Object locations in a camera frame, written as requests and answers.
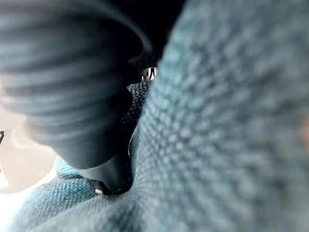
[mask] textured fabric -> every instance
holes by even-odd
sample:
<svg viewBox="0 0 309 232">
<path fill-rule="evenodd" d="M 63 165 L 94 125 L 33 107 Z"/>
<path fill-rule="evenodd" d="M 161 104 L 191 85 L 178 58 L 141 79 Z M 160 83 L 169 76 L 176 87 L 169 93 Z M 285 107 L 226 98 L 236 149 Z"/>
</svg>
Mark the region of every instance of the textured fabric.
<svg viewBox="0 0 309 232">
<path fill-rule="evenodd" d="M 308 231 L 308 12 L 188 0 L 133 140 L 131 190 L 95 196 L 58 166 L 10 231 Z"/>
</svg>

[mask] teal fabric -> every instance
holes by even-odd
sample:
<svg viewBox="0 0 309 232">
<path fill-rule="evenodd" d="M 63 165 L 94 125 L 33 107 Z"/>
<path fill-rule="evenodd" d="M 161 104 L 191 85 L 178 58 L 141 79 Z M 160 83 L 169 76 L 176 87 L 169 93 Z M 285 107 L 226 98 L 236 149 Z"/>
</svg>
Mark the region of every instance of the teal fabric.
<svg viewBox="0 0 309 232">
<path fill-rule="evenodd" d="M 131 190 L 97 196 L 58 161 L 8 231 L 308 231 L 308 12 L 188 0 L 139 120 Z"/>
</svg>

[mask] woven fabric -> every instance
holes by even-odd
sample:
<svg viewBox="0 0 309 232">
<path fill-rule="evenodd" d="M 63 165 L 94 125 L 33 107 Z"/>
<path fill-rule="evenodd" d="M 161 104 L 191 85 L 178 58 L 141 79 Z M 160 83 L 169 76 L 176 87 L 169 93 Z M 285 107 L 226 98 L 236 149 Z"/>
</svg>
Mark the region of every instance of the woven fabric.
<svg viewBox="0 0 309 232">
<path fill-rule="evenodd" d="M 131 190 L 96 196 L 62 164 L 9 231 L 308 231 L 308 12 L 188 0 L 139 120 Z"/>
</svg>

